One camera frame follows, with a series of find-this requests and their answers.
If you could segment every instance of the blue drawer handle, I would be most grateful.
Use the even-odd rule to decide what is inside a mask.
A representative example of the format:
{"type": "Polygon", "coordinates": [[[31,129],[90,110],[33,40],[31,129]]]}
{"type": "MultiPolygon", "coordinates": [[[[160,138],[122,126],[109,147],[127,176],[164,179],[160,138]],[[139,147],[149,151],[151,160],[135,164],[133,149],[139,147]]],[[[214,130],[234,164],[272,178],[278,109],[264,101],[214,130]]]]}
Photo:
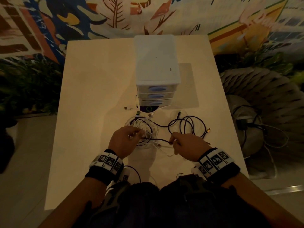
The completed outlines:
{"type": "Polygon", "coordinates": [[[162,101],[154,101],[151,102],[150,105],[161,105],[163,102],[162,101]]]}
{"type": "Polygon", "coordinates": [[[148,97],[149,98],[163,98],[165,95],[164,94],[150,94],[148,97]]]}
{"type": "Polygon", "coordinates": [[[151,86],[149,88],[150,91],[164,91],[167,90],[168,87],[167,86],[151,86]]]}

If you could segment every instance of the hand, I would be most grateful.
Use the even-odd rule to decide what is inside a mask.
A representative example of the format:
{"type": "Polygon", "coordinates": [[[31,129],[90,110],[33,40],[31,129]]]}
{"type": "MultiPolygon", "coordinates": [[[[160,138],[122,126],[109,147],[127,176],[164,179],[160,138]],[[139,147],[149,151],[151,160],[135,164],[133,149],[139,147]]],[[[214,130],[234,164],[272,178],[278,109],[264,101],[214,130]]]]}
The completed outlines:
{"type": "Polygon", "coordinates": [[[211,146],[202,138],[190,133],[180,134],[174,132],[170,137],[170,143],[173,143],[175,154],[179,154],[193,162],[197,162],[203,153],[211,149],[211,146]]]}
{"type": "Polygon", "coordinates": [[[124,126],[116,130],[109,142],[109,149],[113,150],[118,157],[124,159],[135,149],[145,132],[137,127],[124,126]]]}

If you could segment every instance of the floor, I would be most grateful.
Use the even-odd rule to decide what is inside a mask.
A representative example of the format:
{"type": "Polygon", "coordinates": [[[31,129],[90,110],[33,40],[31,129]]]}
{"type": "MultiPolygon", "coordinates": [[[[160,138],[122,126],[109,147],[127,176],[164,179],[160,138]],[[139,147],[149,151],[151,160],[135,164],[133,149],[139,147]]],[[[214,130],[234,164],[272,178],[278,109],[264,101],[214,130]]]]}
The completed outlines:
{"type": "MultiPolygon", "coordinates": [[[[44,211],[56,116],[20,119],[10,130],[16,152],[0,174],[0,227],[35,228],[51,211],[44,211]]],[[[255,180],[262,190],[304,184],[304,168],[277,179],[255,180]]],[[[272,198],[304,222],[304,192],[272,198]]]]}

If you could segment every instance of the mural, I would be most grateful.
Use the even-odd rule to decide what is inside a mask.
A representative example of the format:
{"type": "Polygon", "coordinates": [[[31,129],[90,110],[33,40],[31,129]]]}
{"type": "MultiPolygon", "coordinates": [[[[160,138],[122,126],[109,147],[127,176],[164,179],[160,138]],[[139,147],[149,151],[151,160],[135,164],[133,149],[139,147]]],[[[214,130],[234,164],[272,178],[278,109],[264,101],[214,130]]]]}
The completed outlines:
{"type": "Polygon", "coordinates": [[[208,34],[213,53],[246,47],[304,57],[304,0],[0,0],[0,59],[64,65],[69,40],[208,34]]]}

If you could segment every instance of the white table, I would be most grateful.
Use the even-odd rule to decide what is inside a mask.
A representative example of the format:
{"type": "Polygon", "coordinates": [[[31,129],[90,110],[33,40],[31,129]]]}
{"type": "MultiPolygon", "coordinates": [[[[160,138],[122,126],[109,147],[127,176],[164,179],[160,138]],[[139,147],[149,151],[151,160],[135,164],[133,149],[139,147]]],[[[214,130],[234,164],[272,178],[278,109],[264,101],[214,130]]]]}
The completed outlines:
{"type": "MultiPolygon", "coordinates": [[[[176,36],[176,43],[181,84],[174,103],[201,118],[211,128],[205,140],[224,149],[248,176],[207,35],[176,36]]],[[[113,132],[135,115],[136,109],[124,110],[134,105],[135,95],[133,38],[68,43],[45,209],[64,200],[113,132]]],[[[176,110],[158,110],[154,116],[155,122],[168,124],[176,110]]],[[[158,138],[169,137],[160,129],[158,138]]],[[[159,188],[193,167],[179,155],[167,157],[156,149],[136,149],[124,162],[159,188]]],[[[138,181],[133,172],[130,181],[138,181]]]]}

